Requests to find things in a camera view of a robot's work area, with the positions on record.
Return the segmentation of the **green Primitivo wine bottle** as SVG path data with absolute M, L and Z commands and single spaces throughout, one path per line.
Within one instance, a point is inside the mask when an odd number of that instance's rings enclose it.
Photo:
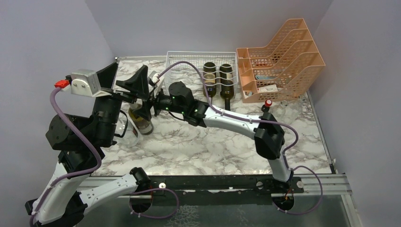
M 141 108 L 140 104 L 133 103 L 129 104 L 128 114 L 133 122 L 133 124 L 137 127 L 138 131 L 142 135 L 150 135 L 153 132 L 154 126 L 151 121 L 147 121 L 143 117 L 139 116 L 135 113 L 136 110 Z

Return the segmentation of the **green wine bottle white label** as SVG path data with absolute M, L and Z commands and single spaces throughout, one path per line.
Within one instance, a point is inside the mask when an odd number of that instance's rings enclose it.
M 213 102 L 213 97 L 217 93 L 217 86 L 216 86 L 216 65 L 213 62 L 206 62 L 203 65 L 203 78 L 206 86 L 206 92 L 203 89 L 203 94 L 206 96 L 208 94 L 209 100 L 212 103 Z

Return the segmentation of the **green wine bottle dark label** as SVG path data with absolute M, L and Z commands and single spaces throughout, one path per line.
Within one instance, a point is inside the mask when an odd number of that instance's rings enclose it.
M 220 70 L 220 97 L 224 100 L 225 109 L 230 111 L 230 100 L 234 97 L 234 84 L 233 84 L 233 76 L 232 76 L 232 66 L 230 64 L 222 64 L 219 67 Z

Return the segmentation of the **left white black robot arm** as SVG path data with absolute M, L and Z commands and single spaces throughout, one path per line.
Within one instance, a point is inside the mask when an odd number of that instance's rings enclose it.
M 148 97 L 148 67 L 142 66 L 125 81 L 115 80 L 118 63 L 100 71 L 77 70 L 55 84 L 50 101 L 56 115 L 46 138 L 59 151 L 54 173 L 41 196 L 26 202 L 32 227 L 72 227 L 110 199 L 143 194 L 151 180 L 140 167 L 118 179 L 86 191 L 78 187 L 102 164 L 103 148 L 116 144 L 115 132 L 121 105 Z M 55 101 L 61 91 L 95 99 L 89 117 L 65 114 Z

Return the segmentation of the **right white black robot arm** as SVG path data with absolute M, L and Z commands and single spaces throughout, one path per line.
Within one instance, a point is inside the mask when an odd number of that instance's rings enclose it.
M 159 92 L 154 95 L 148 85 L 141 85 L 138 98 L 142 100 L 141 113 L 146 119 L 152 118 L 150 109 L 155 115 L 161 111 L 170 111 L 183 115 L 183 121 L 192 126 L 220 128 L 242 134 L 254 140 L 256 152 L 266 159 L 272 170 L 273 187 L 278 192 L 285 192 L 292 185 L 293 170 L 284 157 L 284 127 L 270 113 L 262 116 L 244 115 L 218 108 L 193 97 L 192 91 L 182 82 L 170 85 L 168 95 Z

